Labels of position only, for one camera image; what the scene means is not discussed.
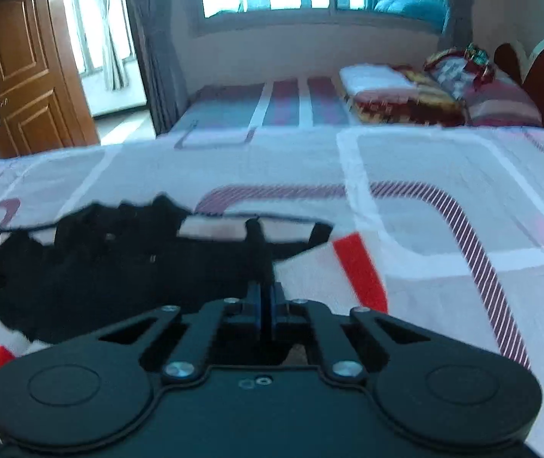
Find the folded white red blanket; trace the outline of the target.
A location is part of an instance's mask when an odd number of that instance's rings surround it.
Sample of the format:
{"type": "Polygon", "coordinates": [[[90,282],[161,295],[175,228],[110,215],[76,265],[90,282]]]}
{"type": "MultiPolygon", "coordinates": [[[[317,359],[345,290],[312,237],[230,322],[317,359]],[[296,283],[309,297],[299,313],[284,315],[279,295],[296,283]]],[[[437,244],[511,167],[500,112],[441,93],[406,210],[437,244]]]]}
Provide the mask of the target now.
{"type": "Polygon", "coordinates": [[[409,66],[356,64],[339,70],[351,110],[363,123],[455,127],[464,107],[424,71],[409,66]]]}

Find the patterned red pillow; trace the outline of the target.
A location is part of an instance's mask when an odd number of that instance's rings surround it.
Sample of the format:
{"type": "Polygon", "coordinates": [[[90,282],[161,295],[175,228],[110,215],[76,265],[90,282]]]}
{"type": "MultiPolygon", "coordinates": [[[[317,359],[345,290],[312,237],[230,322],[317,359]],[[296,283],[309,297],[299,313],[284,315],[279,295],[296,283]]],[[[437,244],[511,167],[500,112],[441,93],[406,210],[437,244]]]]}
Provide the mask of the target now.
{"type": "Polygon", "coordinates": [[[471,126],[542,126],[535,102],[483,48],[448,48],[430,56],[424,70],[464,109],[471,126]]]}

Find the grey curtain left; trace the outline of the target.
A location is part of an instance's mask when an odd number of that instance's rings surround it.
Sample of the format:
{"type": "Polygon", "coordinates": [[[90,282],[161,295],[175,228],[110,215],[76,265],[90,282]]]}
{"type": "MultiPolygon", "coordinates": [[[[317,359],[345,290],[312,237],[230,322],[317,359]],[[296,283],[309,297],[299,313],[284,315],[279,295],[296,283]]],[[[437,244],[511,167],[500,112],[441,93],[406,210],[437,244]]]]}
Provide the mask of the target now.
{"type": "Polygon", "coordinates": [[[153,127],[166,134],[188,105],[183,70],[172,38],[172,0],[126,0],[135,55],[153,127]]]}

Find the striped white red black garment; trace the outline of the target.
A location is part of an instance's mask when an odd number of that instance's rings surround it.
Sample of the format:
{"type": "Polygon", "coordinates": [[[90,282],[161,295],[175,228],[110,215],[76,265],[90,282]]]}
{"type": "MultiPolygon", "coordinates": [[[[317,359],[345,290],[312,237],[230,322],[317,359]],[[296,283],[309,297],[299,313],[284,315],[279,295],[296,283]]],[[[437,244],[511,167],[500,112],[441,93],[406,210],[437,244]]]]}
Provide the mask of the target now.
{"type": "Polygon", "coordinates": [[[164,306],[187,314],[251,287],[268,293],[277,266],[306,284],[329,252],[357,303],[388,295],[365,239],[334,239],[298,217],[195,213],[168,197],[142,206],[92,204],[34,226],[0,226],[0,367],[35,350],[164,306]]]}

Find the white sheer curtain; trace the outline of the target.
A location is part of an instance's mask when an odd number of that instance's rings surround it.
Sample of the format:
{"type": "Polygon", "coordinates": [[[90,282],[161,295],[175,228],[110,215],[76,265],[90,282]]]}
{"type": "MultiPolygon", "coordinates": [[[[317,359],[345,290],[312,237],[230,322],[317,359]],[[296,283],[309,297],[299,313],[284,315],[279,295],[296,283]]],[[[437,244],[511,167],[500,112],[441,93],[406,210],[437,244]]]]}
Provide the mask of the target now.
{"type": "Polygon", "coordinates": [[[102,71],[105,88],[119,91],[129,85],[125,61],[132,48],[124,0],[96,0],[102,21],[102,71]]]}

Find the grey curtain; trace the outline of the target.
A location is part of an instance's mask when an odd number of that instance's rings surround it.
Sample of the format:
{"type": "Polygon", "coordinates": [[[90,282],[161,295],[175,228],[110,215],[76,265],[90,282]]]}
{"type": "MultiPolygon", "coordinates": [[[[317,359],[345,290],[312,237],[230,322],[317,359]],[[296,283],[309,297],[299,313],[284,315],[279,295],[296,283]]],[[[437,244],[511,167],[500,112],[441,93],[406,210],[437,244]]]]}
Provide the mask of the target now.
{"type": "Polygon", "coordinates": [[[475,0],[447,0],[447,14],[439,49],[466,48],[473,40],[475,0]]]}
{"type": "Polygon", "coordinates": [[[126,0],[135,55],[153,127],[166,134],[188,105],[183,70],[172,38],[172,0],[126,0]]]}

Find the wooden door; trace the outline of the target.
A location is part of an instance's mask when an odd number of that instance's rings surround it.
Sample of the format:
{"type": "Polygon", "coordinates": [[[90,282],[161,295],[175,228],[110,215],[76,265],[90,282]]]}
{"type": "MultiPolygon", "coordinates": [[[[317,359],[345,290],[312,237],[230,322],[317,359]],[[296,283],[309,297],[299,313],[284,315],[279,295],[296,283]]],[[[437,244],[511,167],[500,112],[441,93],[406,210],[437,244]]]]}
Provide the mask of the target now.
{"type": "Polygon", "coordinates": [[[98,144],[62,0],[0,0],[4,97],[3,157],[98,144]]]}

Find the striped bed sheet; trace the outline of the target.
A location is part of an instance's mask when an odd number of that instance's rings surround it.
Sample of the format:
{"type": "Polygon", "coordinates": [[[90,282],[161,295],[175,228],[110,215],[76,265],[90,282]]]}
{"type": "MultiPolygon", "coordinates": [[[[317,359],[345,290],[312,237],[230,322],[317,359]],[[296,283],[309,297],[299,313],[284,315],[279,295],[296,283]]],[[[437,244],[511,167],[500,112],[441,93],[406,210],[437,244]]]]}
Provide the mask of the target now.
{"type": "Polygon", "coordinates": [[[172,134],[192,130],[348,126],[358,119],[336,77],[210,85],[192,96],[172,134]]]}

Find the grey curtain right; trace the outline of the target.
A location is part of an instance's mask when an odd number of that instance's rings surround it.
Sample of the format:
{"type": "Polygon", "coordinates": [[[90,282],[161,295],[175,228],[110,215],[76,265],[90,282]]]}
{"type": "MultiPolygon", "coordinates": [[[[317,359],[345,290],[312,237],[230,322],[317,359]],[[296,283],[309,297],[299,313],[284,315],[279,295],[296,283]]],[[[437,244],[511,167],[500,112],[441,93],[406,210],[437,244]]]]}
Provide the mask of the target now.
{"type": "Polygon", "coordinates": [[[447,14],[439,49],[466,48],[473,40],[475,0],[447,0],[447,14]]]}

